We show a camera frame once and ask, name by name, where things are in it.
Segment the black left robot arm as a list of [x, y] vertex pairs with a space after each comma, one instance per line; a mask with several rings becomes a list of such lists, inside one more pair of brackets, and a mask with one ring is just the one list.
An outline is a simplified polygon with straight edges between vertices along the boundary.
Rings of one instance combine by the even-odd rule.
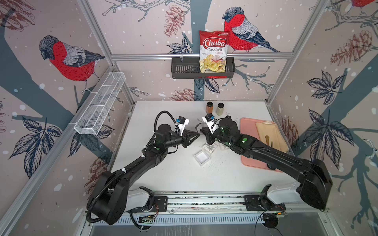
[[185, 128], [189, 119], [182, 116], [174, 119], [167, 111], [158, 115], [162, 114], [167, 114], [172, 119], [175, 130], [168, 124], [157, 125], [155, 121], [154, 133], [139, 158], [120, 170], [113, 173], [105, 171], [99, 176], [87, 203], [88, 223], [104, 221], [113, 225], [125, 211], [131, 213], [135, 208], [144, 211], [158, 209], [152, 190], [146, 187], [130, 190], [130, 187], [148, 170], [158, 166], [170, 154], [169, 148], [187, 148], [199, 137], [197, 131]]

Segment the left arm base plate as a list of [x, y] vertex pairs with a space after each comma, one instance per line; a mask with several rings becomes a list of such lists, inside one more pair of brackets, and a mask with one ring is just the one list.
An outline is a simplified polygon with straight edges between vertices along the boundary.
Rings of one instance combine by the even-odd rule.
[[146, 207], [137, 207], [131, 210], [132, 213], [156, 213], [167, 212], [168, 197], [155, 196], [152, 208], [147, 210]]

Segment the white gift box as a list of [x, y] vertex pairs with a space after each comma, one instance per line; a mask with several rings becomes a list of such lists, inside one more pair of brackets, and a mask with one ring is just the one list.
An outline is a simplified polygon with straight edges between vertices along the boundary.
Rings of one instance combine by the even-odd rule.
[[198, 162], [200, 166], [203, 166], [207, 162], [210, 161], [211, 157], [205, 151], [200, 151], [194, 155], [195, 160]]

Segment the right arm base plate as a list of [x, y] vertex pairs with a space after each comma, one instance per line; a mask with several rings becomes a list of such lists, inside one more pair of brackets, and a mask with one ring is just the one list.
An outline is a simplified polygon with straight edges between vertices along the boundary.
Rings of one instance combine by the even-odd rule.
[[285, 211], [286, 207], [284, 204], [275, 204], [267, 197], [260, 197], [259, 195], [245, 195], [244, 205], [247, 211]]

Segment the white lift-off lid jewelry box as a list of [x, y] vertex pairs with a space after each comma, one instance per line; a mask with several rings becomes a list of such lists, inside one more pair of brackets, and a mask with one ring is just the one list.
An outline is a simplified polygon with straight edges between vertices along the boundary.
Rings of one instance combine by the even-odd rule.
[[229, 147], [228, 147], [227, 145], [222, 144], [222, 143], [219, 143], [219, 148], [220, 148], [221, 151], [224, 151], [224, 150], [228, 150], [228, 149], [229, 149]]

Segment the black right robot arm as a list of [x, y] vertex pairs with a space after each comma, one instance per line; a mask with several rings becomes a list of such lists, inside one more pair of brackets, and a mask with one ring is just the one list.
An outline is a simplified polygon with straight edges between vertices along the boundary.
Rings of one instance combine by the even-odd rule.
[[253, 136], [242, 134], [231, 116], [216, 120], [209, 113], [202, 120], [207, 126], [200, 131], [205, 135], [207, 144], [217, 141], [236, 154], [264, 162], [286, 173], [299, 182], [296, 192], [305, 203], [319, 210], [326, 209], [333, 182], [323, 161], [298, 158], [270, 147]]

